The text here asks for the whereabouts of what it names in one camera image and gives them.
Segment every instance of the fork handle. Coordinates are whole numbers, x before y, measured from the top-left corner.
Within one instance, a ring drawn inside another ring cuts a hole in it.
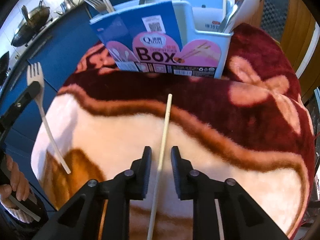
[[[52,136],[52,133],[51,133],[47,118],[45,117],[45,113],[44,113],[43,107],[39,107],[39,111],[40,111],[41,119],[42,119],[42,122],[44,124],[45,130],[47,131],[47,134],[49,136],[50,142],[53,145],[54,152],[55,152],[58,160],[60,161],[61,165],[63,166],[64,170],[66,171],[66,173],[70,174],[71,170],[69,169],[68,165],[66,164],[65,160],[63,159],[63,157],[62,157],[62,155],[61,155],[61,153],[60,153],[60,151],[59,151],[59,149],[57,147],[57,144],[56,144],[56,142],[55,142],[55,140],[54,140],[54,138]]]

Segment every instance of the wooden chopstick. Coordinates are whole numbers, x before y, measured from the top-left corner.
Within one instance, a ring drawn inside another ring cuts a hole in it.
[[[153,201],[152,201],[152,207],[151,207],[151,215],[150,215],[150,223],[149,223],[147,240],[152,239],[153,229],[154,229],[155,221],[156,221],[156,211],[157,211],[157,206],[158,206],[159,187],[160,187],[159,181],[160,181],[160,177],[161,177],[161,173],[162,173],[162,164],[163,164],[163,158],[164,158],[165,143],[167,141],[170,111],[171,111],[171,102],[172,102],[172,94],[169,94],[168,100],[167,100],[167,107],[165,110],[164,128],[163,128],[163,133],[162,133],[159,163],[158,163],[158,169],[157,169],[157,175],[156,175],[155,190],[153,193]]]
[[[198,54],[198,53],[200,53],[200,52],[202,52],[201,50],[197,50],[197,51],[195,51],[194,53],[192,53],[191,55],[188,55],[187,57],[184,57],[184,58],[182,58],[182,59],[186,59],[186,58],[188,58],[188,57],[192,57],[192,56],[194,56],[194,55],[196,55],[196,54]]]

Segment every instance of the metal fork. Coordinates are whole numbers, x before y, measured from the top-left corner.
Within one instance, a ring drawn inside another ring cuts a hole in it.
[[[89,5],[91,5],[100,13],[107,11],[107,6],[101,0],[84,0],[84,1]]]
[[[60,163],[62,164],[63,168],[65,169],[65,171],[70,174],[71,170],[69,169],[68,165],[66,164],[66,162],[64,161],[56,142],[53,139],[51,130],[49,128],[47,119],[45,117],[45,113],[44,113],[44,109],[43,109],[43,96],[44,96],[44,78],[43,78],[43,73],[42,73],[42,68],[40,65],[40,62],[35,63],[35,64],[31,64],[28,66],[27,69],[27,84],[30,85],[33,81],[38,81],[40,86],[41,86],[41,90],[40,93],[35,97],[35,102],[39,108],[39,112],[41,115],[41,119],[42,122],[44,123],[44,127],[45,130],[47,131],[48,137],[50,139],[51,144],[53,145],[55,154],[57,156],[57,158],[59,159]]]

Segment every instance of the human hand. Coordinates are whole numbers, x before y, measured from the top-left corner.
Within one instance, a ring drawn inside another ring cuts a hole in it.
[[[10,185],[0,185],[0,199],[2,204],[7,208],[17,208],[17,206],[9,199],[13,191],[16,192],[17,200],[25,201],[30,194],[30,186],[24,174],[19,171],[19,166],[9,155],[5,155],[7,160],[7,168],[11,171]]]

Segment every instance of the chopstick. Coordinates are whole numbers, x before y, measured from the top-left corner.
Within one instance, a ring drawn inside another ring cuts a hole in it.
[[[168,100],[167,100],[167,107],[166,107],[166,110],[165,110],[164,128],[163,128],[163,133],[162,133],[162,141],[161,141],[161,147],[160,147],[159,163],[158,163],[158,169],[157,169],[157,175],[156,175],[155,190],[154,190],[154,193],[153,193],[153,201],[152,201],[152,207],[151,207],[151,215],[150,215],[150,223],[149,223],[147,240],[151,240],[152,239],[153,229],[154,229],[155,221],[156,221],[156,211],[157,211],[157,206],[158,206],[159,186],[160,186],[159,185],[159,181],[160,181],[160,176],[161,176],[161,173],[162,173],[162,164],[163,164],[163,158],[164,158],[164,148],[165,148],[165,143],[166,143],[167,134],[168,134],[170,111],[171,111],[171,102],[172,102],[172,94],[169,94],[168,95]]]
[[[192,57],[192,56],[194,56],[194,55],[196,55],[196,54],[198,54],[198,53],[200,53],[200,52],[203,52],[202,50],[197,50],[197,51],[195,51],[194,53],[192,53],[191,55],[188,55],[188,56],[186,56],[186,57],[183,57],[182,59],[186,59],[186,58],[188,58],[188,57]]]
[[[198,47],[196,47],[195,49],[193,49],[193,50],[189,51],[188,53],[186,53],[185,55],[183,55],[181,58],[184,58],[184,57],[186,57],[188,54],[195,52],[195,51],[196,51],[196,49],[201,48],[201,47],[202,47],[202,46],[204,46],[205,44],[207,44],[207,42],[204,42],[203,44],[199,45],[199,46],[198,46]]]
[[[113,6],[112,6],[112,4],[111,4],[111,2],[110,2],[110,0],[102,0],[103,2],[104,2],[104,4],[106,5],[106,7],[107,7],[107,10],[108,10],[108,12],[110,13],[110,12],[114,12],[115,11],[115,9],[113,8]]]

